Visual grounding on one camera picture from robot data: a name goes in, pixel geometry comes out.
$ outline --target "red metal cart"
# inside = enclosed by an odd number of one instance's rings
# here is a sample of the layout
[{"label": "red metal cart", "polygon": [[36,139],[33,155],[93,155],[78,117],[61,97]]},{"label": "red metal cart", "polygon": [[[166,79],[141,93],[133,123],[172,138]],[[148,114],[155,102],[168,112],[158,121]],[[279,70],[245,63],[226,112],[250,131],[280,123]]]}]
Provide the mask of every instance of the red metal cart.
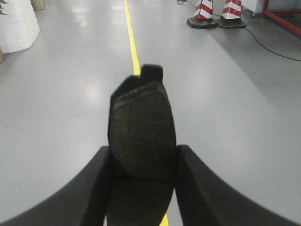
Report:
[{"label": "red metal cart", "polygon": [[279,17],[279,15],[293,15],[293,14],[301,14],[301,10],[290,10],[290,11],[270,11],[268,10],[269,0],[265,0],[263,11],[262,11],[262,18],[269,16],[270,18],[276,20],[277,22],[281,23],[283,26],[289,28],[290,30],[296,32],[297,34],[301,35],[301,28],[292,25],[290,22]]}]

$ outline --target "yellow floor line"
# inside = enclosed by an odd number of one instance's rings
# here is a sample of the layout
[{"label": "yellow floor line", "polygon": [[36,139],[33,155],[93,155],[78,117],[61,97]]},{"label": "yellow floor line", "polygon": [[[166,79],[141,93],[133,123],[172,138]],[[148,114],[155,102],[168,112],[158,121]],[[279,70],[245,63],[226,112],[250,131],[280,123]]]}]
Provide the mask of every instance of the yellow floor line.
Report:
[{"label": "yellow floor line", "polygon": [[169,226],[167,213],[164,215],[160,226]]},{"label": "yellow floor line", "polygon": [[[132,28],[132,22],[131,22],[131,17],[130,17],[130,11],[128,9],[128,1],[127,0],[124,0],[124,6],[125,6],[126,16],[127,16],[127,29],[128,29],[128,36],[130,38],[134,75],[140,75],[140,66],[139,66],[139,61],[138,61],[138,55],[137,55],[133,28]],[[169,226],[167,213],[164,215],[162,222],[159,226]]]}]

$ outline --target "red and white striped cone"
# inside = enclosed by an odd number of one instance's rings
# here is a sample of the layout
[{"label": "red and white striped cone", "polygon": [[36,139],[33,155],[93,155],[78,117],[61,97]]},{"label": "red and white striped cone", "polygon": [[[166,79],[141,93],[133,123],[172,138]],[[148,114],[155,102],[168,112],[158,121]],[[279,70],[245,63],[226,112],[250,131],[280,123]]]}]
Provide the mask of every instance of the red and white striped cone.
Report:
[{"label": "red and white striped cone", "polygon": [[217,21],[222,28],[246,27],[245,22],[240,19],[241,0],[226,0],[221,18]]},{"label": "red and white striped cone", "polygon": [[190,27],[196,29],[217,27],[217,21],[212,18],[212,1],[198,0],[194,17],[187,19]]}]

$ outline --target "black cable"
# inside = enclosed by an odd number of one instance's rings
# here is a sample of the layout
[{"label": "black cable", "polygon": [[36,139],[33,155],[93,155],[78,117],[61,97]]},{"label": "black cable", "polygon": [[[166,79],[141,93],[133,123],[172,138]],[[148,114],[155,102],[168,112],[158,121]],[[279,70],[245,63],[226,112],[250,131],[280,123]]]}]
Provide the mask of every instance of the black cable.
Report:
[{"label": "black cable", "polygon": [[190,3],[190,4],[191,4],[191,5],[194,7],[194,8],[196,8],[196,6],[195,6],[195,5],[193,5],[193,4],[192,4],[190,1],[188,1],[188,0],[187,0],[187,2],[189,2],[189,3]]},{"label": "black cable", "polygon": [[274,54],[276,54],[276,55],[278,55],[278,56],[280,56],[280,57],[284,57],[284,58],[286,58],[286,59],[290,59],[290,60],[295,60],[295,61],[301,62],[301,60],[298,60],[298,59],[294,59],[294,58],[290,58],[290,57],[281,55],[281,54],[279,54],[279,53],[276,53],[276,52],[274,52],[274,51],[272,51],[272,50],[266,48],[264,45],[262,45],[262,44],[257,40],[257,38],[253,35],[253,33],[252,33],[249,29],[247,29],[247,28],[245,28],[245,29],[253,36],[253,38],[256,40],[256,42],[257,42],[259,45],[261,45],[263,48],[265,48],[267,51],[269,51],[269,52],[271,52],[271,53],[274,53]]}]

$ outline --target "white pillar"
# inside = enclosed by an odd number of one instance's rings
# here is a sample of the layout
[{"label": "white pillar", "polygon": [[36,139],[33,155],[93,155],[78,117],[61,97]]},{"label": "white pillar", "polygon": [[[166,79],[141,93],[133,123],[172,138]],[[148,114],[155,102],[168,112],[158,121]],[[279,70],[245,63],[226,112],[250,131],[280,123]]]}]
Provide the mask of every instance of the white pillar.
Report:
[{"label": "white pillar", "polygon": [[0,46],[3,53],[13,53],[31,47],[40,29],[30,0],[7,0],[1,4]]}]

